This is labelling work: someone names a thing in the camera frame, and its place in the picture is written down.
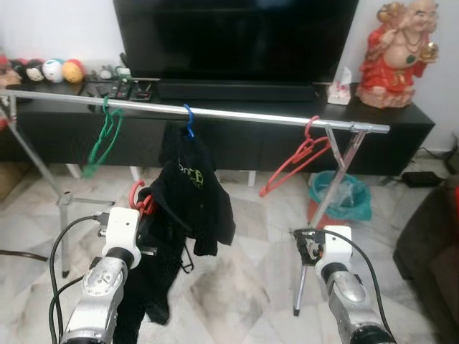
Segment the red plastic hanger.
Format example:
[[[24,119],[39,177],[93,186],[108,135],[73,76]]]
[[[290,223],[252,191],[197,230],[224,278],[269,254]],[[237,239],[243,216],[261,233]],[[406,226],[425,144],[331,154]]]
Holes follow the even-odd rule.
[[[269,177],[265,186],[259,190],[259,196],[267,196],[279,186],[282,186],[285,181],[300,173],[308,164],[311,164],[316,158],[321,157],[326,151],[330,150],[331,142],[327,135],[322,135],[320,138],[312,138],[312,124],[319,117],[309,118],[309,121],[304,129],[305,140],[296,148],[294,153],[286,158],[286,161]]]
[[[152,215],[156,209],[152,190],[145,184],[144,180],[135,181],[128,194],[128,206],[140,212],[141,216]]]

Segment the green plastic hanger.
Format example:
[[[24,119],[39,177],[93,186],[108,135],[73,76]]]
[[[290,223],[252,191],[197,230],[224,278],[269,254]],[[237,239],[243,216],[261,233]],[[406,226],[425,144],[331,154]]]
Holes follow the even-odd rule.
[[[90,150],[87,163],[82,170],[82,176],[85,178],[92,178],[98,168],[105,163],[106,158],[115,146],[119,131],[123,125],[123,110],[118,108],[114,111],[110,111],[108,108],[108,101],[109,97],[106,95],[101,105],[104,122],[102,128],[98,132],[95,144],[92,150]]]

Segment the red bin with teal bag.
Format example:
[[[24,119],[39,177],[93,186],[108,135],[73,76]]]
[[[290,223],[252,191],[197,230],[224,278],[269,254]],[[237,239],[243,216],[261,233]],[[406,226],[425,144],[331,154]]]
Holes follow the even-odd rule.
[[[324,200],[335,174],[335,171],[319,171],[311,177],[308,188],[307,225],[311,225],[319,203]],[[372,193],[370,188],[353,175],[344,175],[326,212],[318,221],[318,228],[322,229],[327,225],[348,225],[350,221],[370,221],[371,219]]]

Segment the black shirt with green logo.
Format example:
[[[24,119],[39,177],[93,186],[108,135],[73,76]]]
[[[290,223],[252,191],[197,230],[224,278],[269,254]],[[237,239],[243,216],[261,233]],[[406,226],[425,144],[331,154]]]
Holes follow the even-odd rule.
[[[194,254],[215,256],[219,244],[232,245],[232,201],[216,177],[206,145],[191,138],[183,125],[168,123],[158,161],[163,169],[152,183],[153,199],[194,239]]]

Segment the black TV cabinet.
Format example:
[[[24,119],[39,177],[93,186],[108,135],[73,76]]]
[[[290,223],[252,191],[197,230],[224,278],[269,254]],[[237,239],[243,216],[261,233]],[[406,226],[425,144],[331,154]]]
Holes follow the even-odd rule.
[[[361,175],[399,175],[434,128],[416,105],[379,109],[358,100],[329,105],[324,96],[312,102],[240,102],[193,100],[201,108],[388,125],[387,134],[370,133],[351,161],[348,172]],[[109,165],[157,167],[167,132],[186,125],[178,114],[125,110]],[[84,164],[104,124],[104,115],[78,102],[21,100],[17,128],[45,163]],[[206,145],[219,170],[274,173],[304,140],[301,125],[255,123],[195,115],[193,131]]]

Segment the dark grey sofa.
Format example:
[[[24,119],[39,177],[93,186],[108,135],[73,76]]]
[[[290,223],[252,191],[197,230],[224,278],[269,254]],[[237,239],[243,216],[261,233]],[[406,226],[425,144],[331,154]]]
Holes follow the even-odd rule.
[[[401,231],[393,259],[439,331],[439,344],[459,344],[459,207],[456,189],[432,190]]]

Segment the black power adapter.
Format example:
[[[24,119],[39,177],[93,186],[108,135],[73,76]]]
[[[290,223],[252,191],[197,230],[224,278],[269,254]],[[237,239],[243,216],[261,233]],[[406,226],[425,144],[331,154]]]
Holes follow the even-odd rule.
[[[443,178],[433,171],[404,171],[400,181],[410,188],[432,188],[439,186]]]

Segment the black electronic box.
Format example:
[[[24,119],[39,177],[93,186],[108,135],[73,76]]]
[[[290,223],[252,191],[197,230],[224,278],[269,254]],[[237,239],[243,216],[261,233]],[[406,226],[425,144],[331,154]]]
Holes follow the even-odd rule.
[[[120,78],[103,89],[101,94],[115,100],[150,102],[157,82],[155,79]]]

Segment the silver clothes rack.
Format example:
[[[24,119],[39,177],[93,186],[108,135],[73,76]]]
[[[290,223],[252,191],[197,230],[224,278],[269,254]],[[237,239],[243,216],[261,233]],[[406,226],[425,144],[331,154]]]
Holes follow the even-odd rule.
[[[159,105],[154,104],[153,102],[132,102],[127,100],[105,100],[102,98],[94,98],[89,96],[78,96],[78,95],[59,95],[59,94],[43,94],[43,92],[30,92],[23,90],[0,90],[0,96],[6,96],[9,99],[9,111],[4,113],[4,119],[7,120],[9,124],[10,131],[16,137],[16,140],[19,141],[20,146],[24,151],[27,152],[27,156],[30,157],[33,164],[39,168],[40,173],[48,180],[48,183],[52,186],[52,189],[58,194],[60,199],[65,198],[65,194],[62,193],[60,188],[57,186],[56,181],[53,179],[48,171],[47,165],[42,161],[39,154],[30,144],[27,143],[25,137],[17,131],[16,126],[16,99],[19,98],[29,98],[37,100],[53,100],[60,102],[73,102],[73,104],[83,104],[83,105],[107,105],[112,106],[112,108],[122,108],[122,109],[131,109],[131,110],[141,110],[147,112],[155,113],[167,113],[167,114],[178,114],[178,115],[196,115],[200,118],[219,118],[219,119],[232,119],[232,120],[242,120],[247,122],[255,123],[269,123],[269,124],[278,124],[278,125],[318,125],[326,131],[326,137],[330,141],[330,147],[332,148],[332,153],[335,158],[335,161],[338,165],[338,170],[328,188],[328,193],[324,200],[319,203],[319,207],[313,213],[311,222],[308,226],[312,229],[319,228],[319,222],[321,222],[321,217],[325,215],[328,208],[328,204],[331,203],[331,197],[337,192],[340,182],[344,179],[344,175],[347,174],[348,167],[350,167],[351,162],[354,160],[356,152],[359,150],[359,147],[363,143],[365,135],[368,133],[379,133],[387,134],[390,131],[389,125],[380,125],[373,123],[360,123],[360,122],[344,122],[344,121],[335,121],[328,119],[307,119],[307,118],[293,118],[293,117],[281,117],[281,115],[263,115],[256,113],[243,113],[243,112],[234,112],[226,110],[212,110],[204,108],[184,108],[181,106],[174,105]],[[345,153],[341,153],[340,146],[338,145],[335,135],[332,132],[333,129],[346,129],[348,131],[354,132],[354,137],[351,138],[348,150]]]

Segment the white tissue box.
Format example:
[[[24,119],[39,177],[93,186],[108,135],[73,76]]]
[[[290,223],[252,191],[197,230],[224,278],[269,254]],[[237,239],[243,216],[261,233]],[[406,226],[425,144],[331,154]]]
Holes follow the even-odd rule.
[[[348,67],[341,67],[332,83],[327,87],[327,102],[334,105],[348,105],[351,101],[351,79],[353,73]]]

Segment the orange round toy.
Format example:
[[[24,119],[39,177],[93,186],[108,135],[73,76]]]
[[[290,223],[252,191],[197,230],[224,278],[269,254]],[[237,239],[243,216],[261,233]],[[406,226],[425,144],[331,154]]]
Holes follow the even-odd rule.
[[[66,82],[80,83],[85,78],[85,68],[78,59],[67,59],[62,63],[62,76]]]

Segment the white round toy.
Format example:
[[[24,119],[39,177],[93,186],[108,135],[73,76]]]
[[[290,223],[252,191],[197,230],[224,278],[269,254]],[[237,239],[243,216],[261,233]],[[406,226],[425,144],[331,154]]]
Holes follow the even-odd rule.
[[[42,73],[44,78],[50,82],[63,82],[65,76],[63,75],[63,62],[62,59],[49,59],[43,62]]]

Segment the black plush doll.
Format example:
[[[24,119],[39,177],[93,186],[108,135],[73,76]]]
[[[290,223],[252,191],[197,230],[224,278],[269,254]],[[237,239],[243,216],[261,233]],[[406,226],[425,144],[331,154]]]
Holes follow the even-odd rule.
[[[46,79],[43,72],[44,60],[31,59],[25,63],[25,73],[30,82],[42,82]]]

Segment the red laughing Buddha statue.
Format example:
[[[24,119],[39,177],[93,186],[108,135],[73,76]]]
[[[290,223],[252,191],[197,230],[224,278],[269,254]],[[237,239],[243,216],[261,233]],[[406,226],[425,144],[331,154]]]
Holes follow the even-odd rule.
[[[377,11],[380,26],[367,39],[357,97],[374,108],[403,108],[415,95],[414,79],[439,58],[430,39],[438,27],[434,0],[391,2]]]

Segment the black television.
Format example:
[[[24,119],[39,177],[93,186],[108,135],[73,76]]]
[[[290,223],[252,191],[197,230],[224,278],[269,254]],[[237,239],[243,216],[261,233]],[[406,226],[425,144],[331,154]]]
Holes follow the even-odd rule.
[[[156,79],[330,81],[359,0],[113,0],[128,68]]]

